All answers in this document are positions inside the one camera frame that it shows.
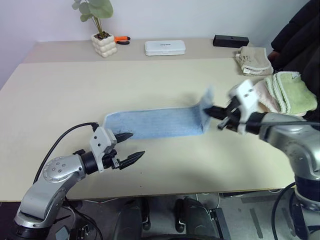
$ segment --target green leaf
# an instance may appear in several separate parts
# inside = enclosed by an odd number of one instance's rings
[[[79,11],[84,15],[90,14],[89,4],[87,2],[82,2],[79,6]]]
[[[109,0],[88,0],[89,3],[95,7],[102,7],[103,5],[106,5],[105,2],[108,2]]]
[[[93,17],[93,15],[91,13],[90,14],[86,14],[86,15],[81,15],[80,16],[80,20],[81,20],[81,22],[86,22],[91,17]]]
[[[78,9],[79,6],[80,6],[80,2],[74,2],[74,3],[72,4],[72,8],[73,8],[74,10]]]
[[[90,12],[97,18],[108,19],[114,14],[114,9],[109,0],[104,0],[105,5],[97,7],[89,3]]]

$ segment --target white flower pot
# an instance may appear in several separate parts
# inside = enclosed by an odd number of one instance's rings
[[[95,34],[91,35],[92,44],[97,54],[106,58],[117,52],[115,37],[113,35],[99,40],[95,38]]]

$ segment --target stack of towels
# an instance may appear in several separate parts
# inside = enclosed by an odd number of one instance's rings
[[[280,71],[259,81],[254,88],[260,103],[273,113],[304,116],[317,108],[316,96],[297,71]]]
[[[235,53],[235,59],[245,76],[271,75],[274,72],[264,47],[243,46]]]

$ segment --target white wall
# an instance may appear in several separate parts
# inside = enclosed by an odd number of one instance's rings
[[[111,0],[107,32],[132,38],[249,37],[268,47],[308,0]],[[87,40],[96,32],[81,22],[73,0],[7,0],[0,5],[0,88],[35,42]]]

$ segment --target black jacket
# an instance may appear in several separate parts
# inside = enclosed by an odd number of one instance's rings
[[[310,0],[291,19],[272,41],[271,46],[280,55],[272,62],[277,71],[297,71],[307,88],[318,101],[316,111],[308,112],[305,118],[319,121],[320,109],[320,0]]]

